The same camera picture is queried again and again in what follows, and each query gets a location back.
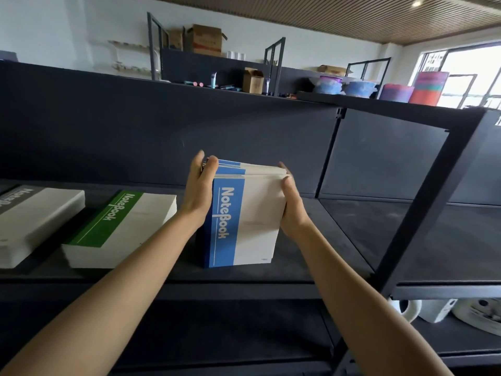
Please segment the person's left hand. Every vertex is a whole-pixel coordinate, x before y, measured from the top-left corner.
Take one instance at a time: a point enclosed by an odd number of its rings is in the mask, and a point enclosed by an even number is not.
[[[183,204],[179,209],[180,214],[190,216],[197,228],[204,224],[212,203],[212,181],[219,166],[219,161],[212,155],[207,160],[204,171],[200,172],[203,160],[204,151],[201,150],[191,161]]]

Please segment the person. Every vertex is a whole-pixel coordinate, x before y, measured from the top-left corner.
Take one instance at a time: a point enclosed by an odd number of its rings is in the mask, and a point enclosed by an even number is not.
[[[209,157],[200,172],[203,159],[200,151],[191,163],[177,214],[54,318],[0,376],[109,373],[186,242],[204,223],[218,160]],[[287,203],[281,228],[300,248],[362,372],[366,376],[452,375],[420,334],[322,236],[308,217],[291,175],[282,181],[282,189]]]

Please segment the finger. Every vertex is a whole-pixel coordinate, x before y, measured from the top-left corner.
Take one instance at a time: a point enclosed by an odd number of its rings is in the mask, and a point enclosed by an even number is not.
[[[204,160],[204,151],[201,150],[197,153],[195,158],[191,161],[190,172],[188,176],[188,183],[193,180],[197,180],[200,177],[200,170],[202,167],[202,161]]]
[[[282,191],[284,192],[285,200],[287,202],[292,202],[301,198],[299,191],[296,188],[296,184],[291,176],[282,179]]]
[[[281,167],[282,169],[287,170],[287,174],[292,175],[291,174],[291,170],[287,169],[287,166],[285,166],[285,164],[282,161],[279,162],[279,167]]]
[[[200,176],[202,182],[212,183],[214,176],[216,175],[217,168],[219,167],[219,160],[216,156],[210,156],[205,164],[204,171]]]

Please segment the white cup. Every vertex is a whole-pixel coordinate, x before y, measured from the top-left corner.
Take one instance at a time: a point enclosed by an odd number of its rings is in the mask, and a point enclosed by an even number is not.
[[[400,301],[393,300],[390,297],[388,298],[388,303],[392,305],[393,308],[397,310],[400,313],[400,315],[402,315],[405,318],[407,322],[412,322],[413,320],[415,320],[419,315],[421,308],[423,306],[423,301],[421,301],[420,299],[411,300],[409,301],[407,308],[404,311],[401,311]]]

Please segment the slatted ceiling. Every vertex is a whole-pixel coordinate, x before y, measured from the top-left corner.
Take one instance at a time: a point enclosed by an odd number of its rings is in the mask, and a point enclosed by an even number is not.
[[[403,45],[501,26],[501,15],[443,0],[424,0],[423,5],[417,8],[411,8],[415,0],[162,1],[378,43]],[[488,1],[499,3],[501,8],[501,0]]]

